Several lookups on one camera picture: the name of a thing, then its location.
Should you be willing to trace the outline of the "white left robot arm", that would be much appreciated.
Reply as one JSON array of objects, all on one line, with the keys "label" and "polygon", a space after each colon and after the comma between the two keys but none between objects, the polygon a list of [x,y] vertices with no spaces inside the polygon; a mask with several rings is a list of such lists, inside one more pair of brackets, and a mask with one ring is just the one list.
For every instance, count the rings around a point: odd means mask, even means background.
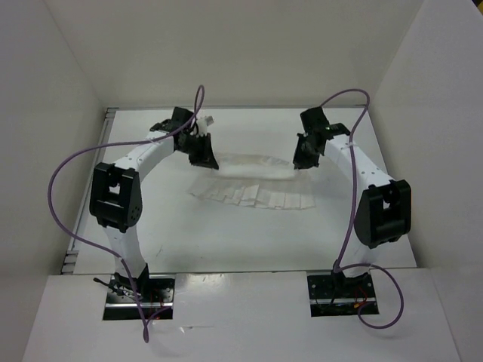
[{"label": "white left robot arm", "polygon": [[188,155],[196,167],[217,170],[208,127],[211,116],[200,119],[188,109],[176,107],[172,116],[149,129],[141,144],[113,163],[94,168],[89,203],[115,253],[114,278],[125,295],[139,302],[153,293],[149,266],[140,251],[137,223],[143,212],[141,183],[164,159],[175,152]]}]

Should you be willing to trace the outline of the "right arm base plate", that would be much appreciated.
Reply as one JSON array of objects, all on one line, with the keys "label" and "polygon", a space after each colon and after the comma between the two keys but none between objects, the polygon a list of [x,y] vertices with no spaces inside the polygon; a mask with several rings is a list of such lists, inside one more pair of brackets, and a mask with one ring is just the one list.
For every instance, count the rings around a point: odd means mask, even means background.
[{"label": "right arm base plate", "polygon": [[361,314],[379,314],[372,277],[364,273],[348,278],[326,271],[308,274],[307,286],[311,316],[340,317]]}]

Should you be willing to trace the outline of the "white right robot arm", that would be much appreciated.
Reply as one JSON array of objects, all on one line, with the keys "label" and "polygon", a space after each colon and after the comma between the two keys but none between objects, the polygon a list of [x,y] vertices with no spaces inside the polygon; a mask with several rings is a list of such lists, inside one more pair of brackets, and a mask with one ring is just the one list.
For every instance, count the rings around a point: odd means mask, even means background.
[{"label": "white right robot arm", "polygon": [[317,167],[324,157],[352,183],[349,228],[334,263],[339,273],[331,277],[334,293],[348,296],[357,287],[356,278],[374,267],[380,248],[411,230],[411,187],[381,170],[345,125],[329,123],[322,108],[307,109],[300,118],[304,132],[297,135],[294,167]]}]

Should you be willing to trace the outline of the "white pleated skirt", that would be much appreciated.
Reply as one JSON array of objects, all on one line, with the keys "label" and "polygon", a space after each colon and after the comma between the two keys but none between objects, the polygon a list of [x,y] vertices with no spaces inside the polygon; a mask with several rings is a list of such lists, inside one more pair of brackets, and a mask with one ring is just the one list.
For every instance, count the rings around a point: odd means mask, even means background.
[{"label": "white pleated skirt", "polygon": [[196,178],[188,193],[200,200],[270,210],[305,210],[315,206],[306,170],[268,155],[218,153],[219,168]]}]

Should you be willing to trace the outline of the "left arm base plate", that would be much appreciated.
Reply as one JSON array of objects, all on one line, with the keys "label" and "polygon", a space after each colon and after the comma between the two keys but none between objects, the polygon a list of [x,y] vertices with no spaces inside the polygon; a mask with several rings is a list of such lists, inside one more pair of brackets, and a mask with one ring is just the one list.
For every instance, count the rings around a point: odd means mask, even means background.
[{"label": "left arm base plate", "polygon": [[[134,321],[140,315],[130,287],[119,284],[112,276],[108,283],[97,279],[108,288],[103,311],[104,321]],[[146,319],[171,320],[174,313],[175,279],[173,276],[153,275],[148,289],[138,294],[140,305]]]}]

